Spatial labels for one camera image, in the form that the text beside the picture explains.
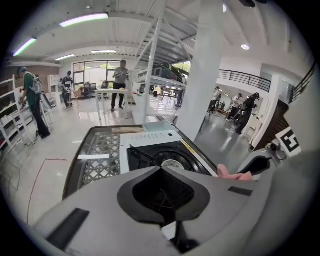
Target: backpack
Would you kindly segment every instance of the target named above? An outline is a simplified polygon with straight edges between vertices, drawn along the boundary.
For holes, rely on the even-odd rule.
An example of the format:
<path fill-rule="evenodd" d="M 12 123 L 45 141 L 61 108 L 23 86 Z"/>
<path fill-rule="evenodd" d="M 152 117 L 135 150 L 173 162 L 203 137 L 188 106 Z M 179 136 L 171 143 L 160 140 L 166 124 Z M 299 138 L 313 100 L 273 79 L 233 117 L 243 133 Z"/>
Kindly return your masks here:
<path fill-rule="evenodd" d="M 33 85 L 30 87 L 30 89 L 36 94 L 41 94 L 42 93 L 42 83 L 40 82 L 39 77 L 36 77 L 34 74 L 30 72 L 26 72 L 26 74 L 30 74 L 33 77 Z"/>

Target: label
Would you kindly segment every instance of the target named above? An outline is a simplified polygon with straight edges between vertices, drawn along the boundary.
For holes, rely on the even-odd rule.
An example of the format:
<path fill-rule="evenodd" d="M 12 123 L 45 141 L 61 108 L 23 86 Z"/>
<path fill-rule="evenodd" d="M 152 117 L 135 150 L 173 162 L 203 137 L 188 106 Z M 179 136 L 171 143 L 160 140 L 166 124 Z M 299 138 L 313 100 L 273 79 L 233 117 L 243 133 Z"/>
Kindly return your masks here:
<path fill-rule="evenodd" d="M 183 139 L 181 139 L 183 145 L 185 145 L 185 147 L 192 153 L 192 154 L 195 154 L 196 152 L 192 149 L 192 147 L 190 147 L 188 145 L 188 143 L 186 143 Z"/>

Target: fluorescent light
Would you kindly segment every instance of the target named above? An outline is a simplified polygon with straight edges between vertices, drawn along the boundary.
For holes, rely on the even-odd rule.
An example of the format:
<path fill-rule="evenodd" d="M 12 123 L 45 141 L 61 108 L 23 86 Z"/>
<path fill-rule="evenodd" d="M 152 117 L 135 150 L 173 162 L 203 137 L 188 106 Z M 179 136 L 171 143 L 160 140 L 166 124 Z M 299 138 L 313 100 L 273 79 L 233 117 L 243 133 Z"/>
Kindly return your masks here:
<path fill-rule="evenodd" d="M 71 26 L 71 25 L 74 25 L 77 23 L 81 23 L 81 22 L 108 19 L 108 17 L 109 16 L 107 13 L 90 14 L 90 15 L 85 15 L 85 16 L 81 16 L 78 18 L 69 19 L 67 21 L 60 23 L 60 26 L 65 28 L 65 27 L 68 27 L 68 26 Z"/>
<path fill-rule="evenodd" d="M 117 53 L 116 50 L 92 50 L 93 54 L 101 54 L 101 53 L 109 53 L 109 54 L 115 54 Z"/>
<path fill-rule="evenodd" d="M 21 54 L 25 49 L 27 49 L 30 45 L 32 45 L 35 41 L 37 41 L 37 39 L 35 38 L 31 38 L 29 41 L 27 41 L 26 43 L 24 43 L 24 45 L 22 45 L 14 54 L 13 56 L 18 56 L 19 54 Z"/>
<path fill-rule="evenodd" d="M 61 57 L 61 58 L 57 58 L 56 61 L 61 61 L 61 60 L 64 60 L 64 59 L 67 59 L 67 58 L 70 58 L 70 57 L 73 57 L 73 56 L 76 56 L 76 55 L 70 54 L 70 55 L 67 55 L 67 56 L 64 56 L 64 57 Z"/>
<path fill-rule="evenodd" d="M 241 45 L 241 48 L 246 51 L 250 49 L 249 45 L 246 45 L 246 44 Z"/>

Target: black pants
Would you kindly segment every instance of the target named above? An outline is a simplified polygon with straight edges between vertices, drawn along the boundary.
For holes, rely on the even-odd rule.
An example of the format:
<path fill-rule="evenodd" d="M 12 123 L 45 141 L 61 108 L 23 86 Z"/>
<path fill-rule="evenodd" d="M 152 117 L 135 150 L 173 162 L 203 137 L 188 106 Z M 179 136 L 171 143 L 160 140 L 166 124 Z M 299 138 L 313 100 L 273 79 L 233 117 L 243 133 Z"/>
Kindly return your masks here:
<path fill-rule="evenodd" d="M 235 117 L 235 115 L 237 113 L 237 109 L 238 109 L 237 107 L 234 107 L 234 106 L 231 107 L 231 112 L 229 113 L 229 115 L 227 117 L 228 120 Z"/>
<path fill-rule="evenodd" d="M 30 106 L 30 109 L 32 111 L 33 117 L 36 121 L 36 124 L 38 126 L 39 135 L 47 135 L 49 133 L 48 127 L 45 125 L 45 122 L 43 121 L 40 113 L 40 100 L 37 100 L 34 105 Z"/>
<path fill-rule="evenodd" d="M 120 88 L 126 88 L 126 84 L 125 84 L 125 83 L 117 83 L 117 82 L 115 82 L 115 83 L 113 84 L 113 89 L 120 89 Z M 118 94 L 118 93 L 113 93 L 113 94 L 112 94 L 111 107 L 112 107 L 113 109 L 115 108 L 115 105 L 116 105 L 117 94 Z M 120 97 L 119 107 L 121 107 L 121 106 L 122 106 L 122 102 L 124 101 L 124 95 L 123 95 L 123 94 L 120 94 L 119 97 Z"/>
<path fill-rule="evenodd" d="M 218 101 L 217 99 L 212 101 L 213 104 L 212 104 L 211 112 L 215 111 L 217 101 Z"/>
<path fill-rule="evenodd" d="M 251 116 L 251 112 L 244 112 L 243 117 L 241 118 L 241 121 L 240 121 L 240 125 L 235 130 L 237 134 L 242 133 L 242 130 L 246 127 L 247 123 L 249 122 L 250 116 Z"/>
<path fill-rule="evenodd" d="M 69 107 L 69 99 L 70 99 L 70 93 L 66 93 L 66 92 L 63 92 L 62 93 L 62 97 L 63 97 L 63 100 L 64 100 L 64 104 L 66 107 Z"/>

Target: metal railing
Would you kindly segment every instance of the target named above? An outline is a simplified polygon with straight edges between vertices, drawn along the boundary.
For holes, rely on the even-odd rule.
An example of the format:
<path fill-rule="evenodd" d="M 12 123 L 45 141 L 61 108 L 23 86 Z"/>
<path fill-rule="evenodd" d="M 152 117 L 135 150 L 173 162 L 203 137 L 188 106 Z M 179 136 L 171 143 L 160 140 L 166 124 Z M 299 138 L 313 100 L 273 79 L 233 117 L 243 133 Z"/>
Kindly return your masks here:
<path fill-rule="evenodd" d="M 304 92 L 307 85 L 310 83 L 311 77 L 315 72 L 315 67 L 316 67 L 316 62 L 313 63 L 309 72 L 302 79 L 302 81 L 293 89 L 289 103 L 296 101 L 300 97 L 300 95 Z"/>
<path fill-rule="evenodd" d="M 218 78 L 254 86 L 266 92 L 270 91 L 271 81 L 253 74 L 220 69 Z"/>

